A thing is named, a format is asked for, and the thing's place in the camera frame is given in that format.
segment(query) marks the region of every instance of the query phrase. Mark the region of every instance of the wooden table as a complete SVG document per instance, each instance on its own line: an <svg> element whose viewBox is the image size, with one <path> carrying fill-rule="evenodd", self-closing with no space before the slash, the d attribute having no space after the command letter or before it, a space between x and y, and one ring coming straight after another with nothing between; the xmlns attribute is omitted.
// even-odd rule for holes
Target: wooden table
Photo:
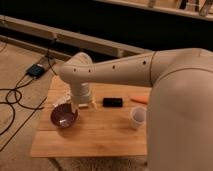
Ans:
<svg viewBox="0 0 213 171"><path fill-rule="evenodd" d="M69 86L54 77L31 148L32 157L88 157L146 155L145 124L137 131L130 126L130 110L142 105L130 101L131 95L142 95L149 88L91 84L97 103L94 108L79 109L71 128L58 129L50 121L53 103ZM122 108L103 107L103 97L122 97Z"/></svg>

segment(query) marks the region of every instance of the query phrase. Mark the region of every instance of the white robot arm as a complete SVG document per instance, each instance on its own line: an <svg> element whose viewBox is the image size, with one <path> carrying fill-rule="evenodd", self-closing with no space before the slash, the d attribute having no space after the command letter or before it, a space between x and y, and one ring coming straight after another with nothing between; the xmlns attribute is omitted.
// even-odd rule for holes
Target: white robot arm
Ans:
<svg viewBox="0 0 213 171"><path fill-rule="evenodd" d="M89 82L152 87L147 110L150 171L213 170L213 53L158 51L93 64L78 53L60 70L74 109L89 103Z"/></svg>

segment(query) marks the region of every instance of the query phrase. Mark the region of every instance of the cable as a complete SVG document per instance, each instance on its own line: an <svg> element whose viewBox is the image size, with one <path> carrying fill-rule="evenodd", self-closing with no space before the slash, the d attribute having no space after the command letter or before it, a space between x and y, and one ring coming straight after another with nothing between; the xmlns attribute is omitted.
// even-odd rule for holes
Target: cable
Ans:
<svg viewBox="0 0 213 171"><path fill-rule="evenodd" d="M57 41L57 39L53 39L51 41L51 43L49 44L49 46L47 48L47 52L45 54L45 57L47 58L47 61L48 61L48 65L49 65L50 69L52 70L52 72L54 73L54 75L58 75L58 74L55 72L52 65L50 64L50 58L52 58L52 57L50 57L50 48L53 46L53 44L55 44L56 41Z"/></svg>
<svg viewBox="0 0 213 171"><path fill-rule="evenodd" d="M10 123L8 124L8 126L2 131L0 132L0 136L3 135L13 124L14 120L15 120L15 116L16 116L16 111L15 111L15 108L13 107L12 104L8 104L6 102L0 102L0 104L6 104L6 105L9 105L12 109L12 120L10 121Z"/></svg>
<svg viewBox="0 0 213 171"><path fill-rule="evenodd" d="M8 126L2 132L0 132L0 136L3 135L6 131L9 130L9 128L12 126L12 124L13 124L13 122L15 120L16 111L15 111L15 108L13 106L14 104L17 103L19 106L21 106L23 108L34 110L34 111L43 109L43 108L39 108L39 107L33 108L33 107L25 106L25 105L23 105L23 104L20 103L20 100L22 99L23 95L22 95L22 93L21 93L21 91L19 89L30 85L34 81L34 79L32 78L27 83L25 83L23 85L19 85L24 80L24 78L26 76L27 76L26 74L23 75L21 77L21 79L16 83L16 85L15 85L14 88L1 88L0 89L0 91L8 91L8 93L5 96L5 102L0 102L0 104L8 105L12 109L12 120L10 121L10 123L8 124ZM13 101L13 102L9 101L9 96L10 96L11 93L13 93L14 96L15 96L15 101Z"/></svg>
<svg viewBox="0 0 213 171"><path fill-rule="evenodd" d="M41 103L37 106L37 108L40 108L40 106L45 102L45 100L47 99L47 97L45 97ZM29 116L28 118L21 124L21 126L14 132L14 134L10 137L10 139L4 144L4 146L0 149L0 152L2 152L4 150L4 148L7 146L7 144L13 139L13 137L15 137L15 135L19 132L19 130L27 123L27 121L33 116L33 114L36 112L37 110L34 110Z"/></svg>

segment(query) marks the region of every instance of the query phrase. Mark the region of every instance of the brown bowl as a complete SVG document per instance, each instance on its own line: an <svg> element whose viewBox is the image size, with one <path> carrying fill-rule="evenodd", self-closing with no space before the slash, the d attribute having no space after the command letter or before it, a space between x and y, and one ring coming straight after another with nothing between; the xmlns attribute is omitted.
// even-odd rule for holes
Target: brown bowl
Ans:
<svg viewBox="0 0 213 171"><path fill-rule="evenodd" d="M78 111L75 113L71 110L71 104L65 103L57 106L51 113L51 122L59 128L72 126L78 117Z"/></svg>

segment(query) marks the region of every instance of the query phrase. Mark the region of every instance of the white cup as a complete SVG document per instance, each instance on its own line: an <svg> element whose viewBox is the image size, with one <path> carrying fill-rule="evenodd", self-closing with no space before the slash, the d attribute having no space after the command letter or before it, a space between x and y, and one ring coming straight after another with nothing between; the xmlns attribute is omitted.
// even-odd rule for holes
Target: white cup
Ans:
<svg viewBox="0 0 213 171"><path fill-rule="evenodd" d="M137 130L146 121L146 109L142 106L133 107L130 111L131 127Z"/></svg>

